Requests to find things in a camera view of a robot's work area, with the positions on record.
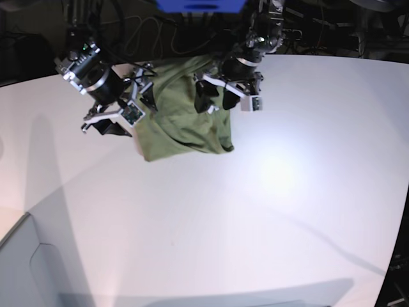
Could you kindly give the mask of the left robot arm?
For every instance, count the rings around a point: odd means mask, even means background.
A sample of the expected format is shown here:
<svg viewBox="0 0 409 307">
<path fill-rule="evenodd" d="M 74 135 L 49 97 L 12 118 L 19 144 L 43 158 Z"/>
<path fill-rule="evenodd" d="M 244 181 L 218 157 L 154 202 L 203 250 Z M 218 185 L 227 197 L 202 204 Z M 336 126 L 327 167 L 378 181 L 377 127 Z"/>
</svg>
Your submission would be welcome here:
<svg viewBox="0 0 409 307">
<path fill-rule="evenodd" d="M 218 109 L 215 99 L 222 99 L 222 108 L 240 105 L 242 111 L 263 108 L 260 84 L 263 75 L 258 67 L 265 55 L 275 53 L 283 41 L 284 1 L 248 1 L 243 22 L 233 33 L 238 39 L 230 50 L 213 56 L 212 64 L 194 74 L 197 113 Z"/>
</svg>

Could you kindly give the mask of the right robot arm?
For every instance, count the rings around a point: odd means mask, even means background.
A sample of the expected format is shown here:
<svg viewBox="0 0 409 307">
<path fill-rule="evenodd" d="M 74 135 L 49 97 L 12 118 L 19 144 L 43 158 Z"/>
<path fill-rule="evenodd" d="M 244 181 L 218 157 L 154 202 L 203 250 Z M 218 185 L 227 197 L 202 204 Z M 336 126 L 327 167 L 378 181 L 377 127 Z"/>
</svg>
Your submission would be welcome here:
<svg viewBox="0 0 409 307">
<path fill-rule="evenodd" d="M 111 1 L 118 17 L 119 33 L 104 38 L 100 20 L 103 1 L 67 1 L 66 49 L 55 59 L 56 70 L 81 95 L 94 104 L 83 118 L 81 130 L 93 127 L 101 135 L 129 137 L 118 122 L 133 128 L 145 113 L 138 103 L 156 111 L 151 77 L 157 76 L 149 62 L 137 64 L 123 54 L 125 15 L 118 1 Z"/>
</svg>

